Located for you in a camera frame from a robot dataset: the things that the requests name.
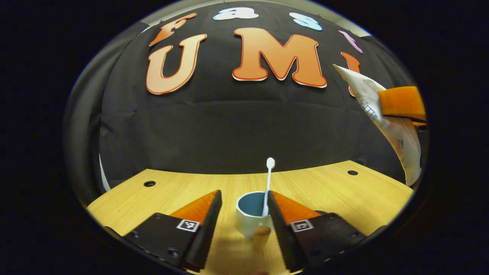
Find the white toothbrush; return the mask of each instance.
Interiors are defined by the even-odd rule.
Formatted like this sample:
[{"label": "white toothbrush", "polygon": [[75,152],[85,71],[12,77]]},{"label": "white toothbrush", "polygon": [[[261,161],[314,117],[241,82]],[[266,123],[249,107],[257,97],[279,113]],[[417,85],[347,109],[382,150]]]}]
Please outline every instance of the white toothbrush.
[{"label": "white toothbrush", "polygon": [[273,158],[267,159],[267,168],[268,168],[268,180],[267,180],[267,189],[265,190],[265,199],[263,200],[263,213],[262,216],[268,216],[268,192],[270,191],[270,177],[272,176],[272,168],[275,167],[275,160]]}]

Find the white letter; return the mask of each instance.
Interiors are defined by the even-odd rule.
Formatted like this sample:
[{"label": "white letter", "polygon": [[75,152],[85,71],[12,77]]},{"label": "white letter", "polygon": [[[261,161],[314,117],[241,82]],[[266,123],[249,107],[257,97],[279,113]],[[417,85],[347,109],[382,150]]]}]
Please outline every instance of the white letter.
[{"label": "white letter", "polygon": [[213,18],[214,20],[228,20],[233,18],[252,19],[257,17],[258,14],[252,8],[229,8],[220,11]]},{"label": "white letter", "polygon": [[297,24],[299,24],[303,27],[311,28],[311,29],[317,30],[317,31],[323,30],[323,28],[319,25],[319,22],[312,19],[309,16],[305,16],[305,15],[298,14],[295,12],[291,12],[291,13],[289,13],[289,15],[294,18],[294,22],[296,22]]}]

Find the white cup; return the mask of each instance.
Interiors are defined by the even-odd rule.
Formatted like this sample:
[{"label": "white cup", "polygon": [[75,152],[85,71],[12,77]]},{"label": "white cup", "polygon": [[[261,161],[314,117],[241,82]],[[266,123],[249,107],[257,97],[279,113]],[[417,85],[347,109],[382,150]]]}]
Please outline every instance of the white cup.
[{"label": "white cup", "polygon": [[273,231],[272,217],[262,216],[265,192],[255,191],[244,194],[236,200],[236,222],[238,230],[246,238],[253,238],[257,226],[268,226]]}]

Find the table surface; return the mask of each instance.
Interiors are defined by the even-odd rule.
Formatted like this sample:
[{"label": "table surface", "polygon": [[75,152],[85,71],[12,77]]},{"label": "table surface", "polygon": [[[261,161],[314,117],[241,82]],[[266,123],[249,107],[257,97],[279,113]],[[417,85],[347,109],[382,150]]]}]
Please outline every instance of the table surface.
[{"label": "table surface", "polygon": [[[350,170],[358,174],[350,175]],[[155,181],[156,185],[144,187],[146,181]],[[290,274],[275,232],[262,252],[254,252],[252,240],[236,228],[236,200],[244,193],[264,190],[266,184],[267,173],[209,175],[146,169],[100,196],[88,211],[101,225],[125,235],[155,212],[170,214],[219,189],[222,207],[200,274],[250,275],[257,270],[267,270],[271,275]],[[353,161],[272,172],[271,189],[310,209],[334,212],[365,235],[389,224],[413,192]]]}]

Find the toothbrush handle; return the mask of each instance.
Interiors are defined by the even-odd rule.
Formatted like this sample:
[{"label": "toothbrush handle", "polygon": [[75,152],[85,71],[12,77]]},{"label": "toothbrush handle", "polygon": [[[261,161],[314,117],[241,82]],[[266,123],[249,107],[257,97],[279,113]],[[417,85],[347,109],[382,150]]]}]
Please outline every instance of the toothbrush handle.
[{"label": "toothbrush handle", "polygon": [[268,169],[267,190],[270,190],[270,178],[272,176],[272,169]]},{"label": "toothbrush handle", "polygon": [[263,212],[262,212],[262,216],[268,216],[268,205],[267,205],[267,202],[268,202],[268,192],[270,190],[267,189],[265,191],[265,199],[263,200]]}]

